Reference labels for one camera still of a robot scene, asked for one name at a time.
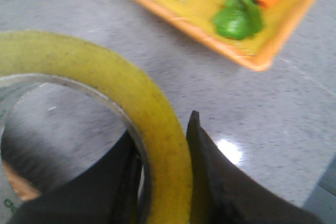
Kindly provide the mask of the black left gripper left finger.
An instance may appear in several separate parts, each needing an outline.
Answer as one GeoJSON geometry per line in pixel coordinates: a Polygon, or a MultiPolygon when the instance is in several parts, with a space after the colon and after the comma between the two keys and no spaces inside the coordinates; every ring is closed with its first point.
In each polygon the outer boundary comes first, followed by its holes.
{"type": "Polygon", "coordinates": [[[24,203],[11,223],[135,223],[142,162],[124,132],[94,165],[73,180],[24,203]]]}

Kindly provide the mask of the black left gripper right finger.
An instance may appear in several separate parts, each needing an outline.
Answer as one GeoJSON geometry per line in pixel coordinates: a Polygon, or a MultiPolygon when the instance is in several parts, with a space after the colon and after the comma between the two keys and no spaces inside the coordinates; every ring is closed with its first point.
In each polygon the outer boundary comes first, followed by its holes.
{"type": "Polygon", "coordinates": [[[193,172],[191,223],[321,223],[316,215],[273,194],[234,165],[201,127],[188,121],[193,172]]]}

